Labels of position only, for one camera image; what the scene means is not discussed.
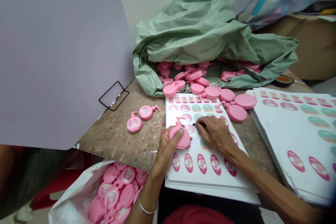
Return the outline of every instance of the hand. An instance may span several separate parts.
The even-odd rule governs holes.
[[[175,126],[170,126],[168,129],[161,133],[159,148],[157,150],[157,154],[151,171],[153,176],[164,178],[167,170],[172,165],[171,163],[173,161],[173,155],[176,150],[177,143],[184,133],[183,130],[177,131],[174,134],[173,138],[169,140],[168,133],[174,127]]]
[[[226,156],[230,161],[231,156],[240,151],[239,147],[235,144],[224,119],[218,119],[213,115],[211,117],[198,118],[196,122],[198,133],[202,138],[217,151]],[[208,127],[208,131],[200,123],[205,123]]]

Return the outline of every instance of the person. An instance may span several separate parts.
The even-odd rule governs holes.
[[[319,210],[299,199],[239,149],[223,119],[215,116],[201,117],[197,120],[196,127],[208,144],[224,155],[254,183],[284,223],[308,224],[316,223],[320,219]],[[158,200],[158,222],[163,224],[263,223],[257,206],[162,186],[165,174],[171,166],[177,142],[183,134],[182,130],[176,132],[170,141],[168,132],[172,128],[173,126],[169,127],[160,136],[159,148],[148,179],[125,223],[152,223]]]

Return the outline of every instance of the cardboard box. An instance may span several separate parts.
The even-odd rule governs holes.
[[[327,80],[336,75],[336,22],[291,14],[258,33],[294,37],[300,42],[299,60],[289,68],[300,79]]]

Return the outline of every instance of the green plastic bag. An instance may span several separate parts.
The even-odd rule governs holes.
[[[133,51],[135,76],[145,93],[164,97],[164,85],[153,62],[170,61],[180,65],[212,61],[217,57],[251,61],[266,65],[260,74],[221,80],[223,71],[237,70],[231,64],[214,61],[205,76],[211,84],[226,88],[248,89],[276,79],[297,61],[298,41],[275,34],[252,34],[250,27],[236,20],[227,0],[174,0],[150,21],[137,26]],[[180,72],[171,68],[170,78]],[[189,85],[182,93],[189,93]]]

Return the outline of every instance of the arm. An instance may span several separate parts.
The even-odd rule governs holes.
[[[142,212],[139,205],[139,200],[146,211],[153,212],[156,209],[156,204],[159,199],[159,194],[164,177],[166,175],[166,171],[172,165],[171,163],[176,145],[184,133],[184,131],[178,131],[175,133],[174,137],[169,140],[168,132],[173,127],[174,126],[169,127],[160,136],[159,148],[157,150],[152,170],[149,173],[142,192],[140,193],[125,221],[126,224],[151,224],[153,222],[154,214],[149,215],[145,212]]]
[[[259,189],[285,223],[316,223],[320,212],[290,192],[267,172],[259,168],[234,143],[224,120],[215,116],[201,117],[197,120],[199,134],[220,153],[237,166]]]

